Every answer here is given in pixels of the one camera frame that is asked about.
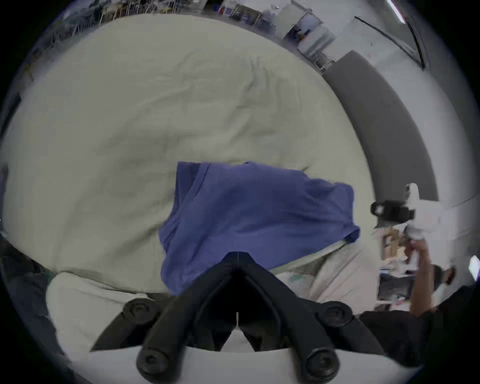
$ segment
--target black screw head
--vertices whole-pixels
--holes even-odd
[[[156,349],[142,349],[137,357],[137,368],[148,375],[163,373],[168,368],[168,357]]]
[[[330,328],[340,328],[347,325],[353,317],[352,309],[339,301],[323,303],[322,310],[317,312],[317,319]]]
[[[146,324],[155,319],[158,310],[150,299],[133,299],[123,306],[123,315],[133,324]]]
[[[316,350],[307,358],[307,370],[314,378],[322,382],[333,379],[340,368],[336,353],[328,348]]]

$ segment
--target blue cloth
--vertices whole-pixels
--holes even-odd
[[[265,269],[339,241],[355,241],[352,187],[257,163],[177,165],[175,199],[159,231],[162,279],[181,293],[228,252]]]

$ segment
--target ceiling light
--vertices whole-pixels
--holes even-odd
[[[396,5],[393,4],[392,0],[387,0],[387,3],[388,3],[388,5],[390,5],[390,8],[392,8],[393,12],[395,12],[395,16],[398,19],[398,21],[405,24],[405,20],[404,20],[402,14],[400,13],[400,11],[396,7]]]

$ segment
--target white blanket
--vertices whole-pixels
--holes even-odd
[[[367,162],[330,87],[217,20],[137,15],[90,33],[29,89],[1,149],[8,240],[56,272],[166,290],[157,230],[177,161],[257,161],[341,181],[373,254]]]

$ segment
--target human arm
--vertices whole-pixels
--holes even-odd
[[[419,317],[432,309],[433,266],[425,240],[409,243],[405,250],[406,255],[410,257],[413,251],[419,254],[419,268],[410,297],[410,313]]]

